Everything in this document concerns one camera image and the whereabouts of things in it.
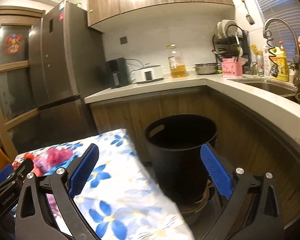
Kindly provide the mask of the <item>steel kitchen faucet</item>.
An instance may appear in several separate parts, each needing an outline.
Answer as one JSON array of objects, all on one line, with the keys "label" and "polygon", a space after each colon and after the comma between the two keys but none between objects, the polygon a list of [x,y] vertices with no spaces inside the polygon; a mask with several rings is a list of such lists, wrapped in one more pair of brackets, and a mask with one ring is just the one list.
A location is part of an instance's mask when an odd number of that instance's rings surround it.
[{"label": "steel kitchen faucet", "polygon": [[273,40],[274,40],[273,32],[270,30],[271,29],[270,26],[274,23],[282,24],[285,26],[287,30],[290,31],[292,37],[292,41],[290,43],[294,44],[293,46],[294,48],[290,49],[291,50],[290,53],[287,50],[287,43],[285,38],[281,38],[281,39],[278,38],[277,40],[283,41],[283,44],[279,45],[279,48],[285,49],[285,54],[287,57],[287,66],[295,72],[293,76],[293,85],[296,87],[297,91],[300,92],[300,48],[298,44],[298,38],[295,34],[295,31],[290,26],[290,24],[278,17],[272,17],[267,19],[263,25],[263,38],[266,39],[266,45],[268,46],[268,54],[269,54],[268,58],[271,65],[269,74],[271,77],[278,77],[280,73],[279,64],[276,60],[274,60],[275,57],[277,57],[278,55],[275,53],[276,45],[273,44]]}]

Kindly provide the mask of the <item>magenta crumpled wrapper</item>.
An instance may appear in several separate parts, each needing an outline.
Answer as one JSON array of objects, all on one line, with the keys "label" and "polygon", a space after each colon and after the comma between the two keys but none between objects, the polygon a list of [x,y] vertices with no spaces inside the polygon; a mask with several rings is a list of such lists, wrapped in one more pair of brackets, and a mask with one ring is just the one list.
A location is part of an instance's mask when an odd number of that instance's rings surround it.
[{"label": "magenta crumpled wrapper", "polygon": [[31,159],[33,162],[32,172],[36,176],[42,176],[49,173],[54,167],[68,161],[73,155],[72,149],[50,147],[42,151],[24,154],[24,159]]}]

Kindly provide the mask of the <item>wooden lower cabinets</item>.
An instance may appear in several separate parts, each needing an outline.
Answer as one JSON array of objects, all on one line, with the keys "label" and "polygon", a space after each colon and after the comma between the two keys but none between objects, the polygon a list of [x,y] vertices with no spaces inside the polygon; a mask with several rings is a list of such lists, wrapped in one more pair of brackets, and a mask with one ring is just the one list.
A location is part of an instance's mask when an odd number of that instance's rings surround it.
[{"label": "wooden lower cabinets", "polygon": [[300,218],[300,147],[241,103],[207,87],[173,89],[90,104],[100,133],[127,129],[139,158],[151,161],[145,129],[174,114],[198,114],[217,125],[216,151],[246,171],[271,172],[286,226]]}]

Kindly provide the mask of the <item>blue floral tablecloth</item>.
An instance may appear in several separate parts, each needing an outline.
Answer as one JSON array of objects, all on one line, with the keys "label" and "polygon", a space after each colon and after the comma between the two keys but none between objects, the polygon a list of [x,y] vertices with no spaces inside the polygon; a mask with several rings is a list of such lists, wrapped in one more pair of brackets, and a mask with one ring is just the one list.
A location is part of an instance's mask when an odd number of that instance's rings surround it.
[{"label": "blue floral tablecloth", "polygon": [[125,129],[28,150],[16,156],[13,167],[23,162],[27,152],[50,147],[72,149],[68,161],[44,174],[50,175],[68,167],[90,144],[98,146],[99,159],[74,201],[101,239],[193,239],[176,204],[141,163]]}]

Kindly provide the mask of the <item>wooden glass door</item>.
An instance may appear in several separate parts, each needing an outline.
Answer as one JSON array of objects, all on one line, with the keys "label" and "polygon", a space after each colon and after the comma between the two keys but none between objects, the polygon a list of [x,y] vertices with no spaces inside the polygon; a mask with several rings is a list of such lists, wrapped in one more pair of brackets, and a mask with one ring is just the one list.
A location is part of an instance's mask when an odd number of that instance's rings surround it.
[{"label": "wooden glass door", "polygon": [[0,5],[0,140],[10,159],[35,145],[39,111],[30,80],[29,41],[45,11]]}]

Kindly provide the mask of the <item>black air fryer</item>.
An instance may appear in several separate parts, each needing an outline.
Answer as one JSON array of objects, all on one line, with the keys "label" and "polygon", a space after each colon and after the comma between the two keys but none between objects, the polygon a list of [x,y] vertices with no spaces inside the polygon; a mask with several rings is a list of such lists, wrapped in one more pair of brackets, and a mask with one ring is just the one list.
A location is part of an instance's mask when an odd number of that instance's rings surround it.
[{"label": "black air fryer", "polygon": [[119,88],[130,84],[126,59],[121,57],[106,62],[106,72],[110,88]]}]

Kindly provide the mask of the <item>steel sink basin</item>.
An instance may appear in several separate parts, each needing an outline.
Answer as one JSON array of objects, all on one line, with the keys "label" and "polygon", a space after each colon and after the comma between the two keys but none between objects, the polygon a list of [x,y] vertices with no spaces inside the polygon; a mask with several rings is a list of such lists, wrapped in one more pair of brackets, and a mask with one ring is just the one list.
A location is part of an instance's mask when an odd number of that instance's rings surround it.
[{"label": "steel sink basin", "polygon": [[271,92],[300,105],[300,94],[298,94],[297,88],[287,83],[265,78],[232,79],[232,81]]}]

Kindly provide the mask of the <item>steel mixing bowl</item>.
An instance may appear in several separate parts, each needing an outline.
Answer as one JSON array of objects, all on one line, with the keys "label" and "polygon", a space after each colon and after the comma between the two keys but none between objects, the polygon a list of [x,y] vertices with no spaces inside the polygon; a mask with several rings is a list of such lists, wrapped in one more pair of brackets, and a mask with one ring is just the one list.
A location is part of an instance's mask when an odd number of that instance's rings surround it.
[{"label": "steel mixing bowl", "polygon": [[218,66],[216,63],[199,63],[194,65],[194,69],[198,75],[216,74]]}]

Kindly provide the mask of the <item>pink utensil holder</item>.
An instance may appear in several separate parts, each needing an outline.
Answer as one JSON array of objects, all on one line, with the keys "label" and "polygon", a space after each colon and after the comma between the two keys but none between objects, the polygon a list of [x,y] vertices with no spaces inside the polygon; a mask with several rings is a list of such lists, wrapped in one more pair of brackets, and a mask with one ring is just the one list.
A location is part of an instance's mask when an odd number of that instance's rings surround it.
[{"label": "pink utensil holder", "polygon": [[222,74],[225,77],[242,77],[243,67],[241,58],[222,59]]}]

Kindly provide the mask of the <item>cooking oil bottle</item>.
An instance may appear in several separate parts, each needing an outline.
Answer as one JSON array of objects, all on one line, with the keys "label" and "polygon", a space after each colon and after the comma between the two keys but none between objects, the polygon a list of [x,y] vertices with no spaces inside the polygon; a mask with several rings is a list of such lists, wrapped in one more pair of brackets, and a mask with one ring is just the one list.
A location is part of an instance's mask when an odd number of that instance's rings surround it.
[{"label": "cooking oil bottle", "polygon": [[168,62],[171,77],[186,77],[187,71],[182,53],[177,49],[175,44],[169,44],[166,48],[168,49]]}]

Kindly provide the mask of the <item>white rice cooker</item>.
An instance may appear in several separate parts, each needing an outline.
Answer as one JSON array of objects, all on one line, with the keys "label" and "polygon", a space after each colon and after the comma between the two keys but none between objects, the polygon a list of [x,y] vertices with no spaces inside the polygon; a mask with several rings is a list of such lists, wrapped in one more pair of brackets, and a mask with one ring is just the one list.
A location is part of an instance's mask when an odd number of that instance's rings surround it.
[{"label": "white rice cooker", "polygon": [[149,65],[140,68],[134,72],[134,76],[137,84],[161,81],[164,79],[161,65]]}]

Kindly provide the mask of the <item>dark grey refrigerator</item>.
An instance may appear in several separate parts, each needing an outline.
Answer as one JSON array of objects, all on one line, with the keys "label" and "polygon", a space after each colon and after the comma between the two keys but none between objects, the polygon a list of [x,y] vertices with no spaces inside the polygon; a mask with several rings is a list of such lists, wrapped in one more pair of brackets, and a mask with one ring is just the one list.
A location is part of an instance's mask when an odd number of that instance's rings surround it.
[{"label": "dark grey refrigerator", "polygon": [[84,98],[109,87],[102,34],[87,12],[62,1],[32,26],[30,78],[41,129],[53,143],[97,134]]}]

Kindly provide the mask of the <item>beer can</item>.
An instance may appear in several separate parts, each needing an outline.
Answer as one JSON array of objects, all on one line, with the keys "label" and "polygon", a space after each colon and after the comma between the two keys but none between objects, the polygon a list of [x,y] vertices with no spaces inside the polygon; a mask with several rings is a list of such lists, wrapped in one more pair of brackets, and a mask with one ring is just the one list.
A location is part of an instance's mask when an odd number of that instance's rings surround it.
[{"label": "beer can", "polygon": [[264,76],[264,60],[262,54],[256,55],[256,66],[257,66],[257,73],[258,76]]}]

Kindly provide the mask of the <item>white slim bottle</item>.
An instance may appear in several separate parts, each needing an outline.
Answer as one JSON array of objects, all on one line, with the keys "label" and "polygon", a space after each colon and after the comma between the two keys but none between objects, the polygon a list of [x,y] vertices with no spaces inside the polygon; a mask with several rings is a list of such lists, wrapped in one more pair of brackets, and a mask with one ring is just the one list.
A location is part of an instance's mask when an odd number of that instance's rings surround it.
[{"label": "white slim bottle", "polygon": [[264,45],[263,46],[263,61],[264,61],[264,75],[265,77],[270,77],[270,69],[272,66],[272,63],[269,59],[269,46]]}]

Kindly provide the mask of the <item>yellow detergent bottle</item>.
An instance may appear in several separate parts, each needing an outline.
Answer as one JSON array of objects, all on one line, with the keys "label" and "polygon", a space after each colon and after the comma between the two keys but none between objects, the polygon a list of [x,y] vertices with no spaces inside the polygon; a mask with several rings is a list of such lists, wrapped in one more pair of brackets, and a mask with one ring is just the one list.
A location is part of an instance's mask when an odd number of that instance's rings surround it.
[{"label": "yellow detergent bottle", "polygon": [[275,78],[280,81],[289,81],[289,70],[288,70],[288,64],[287,64],[287,56],[285,49],[283,47],[283,41],[279,41],[279,47],[276,46],[274,49],[275,57],[273,58],[273,61],[278,66],[278,76]]}]

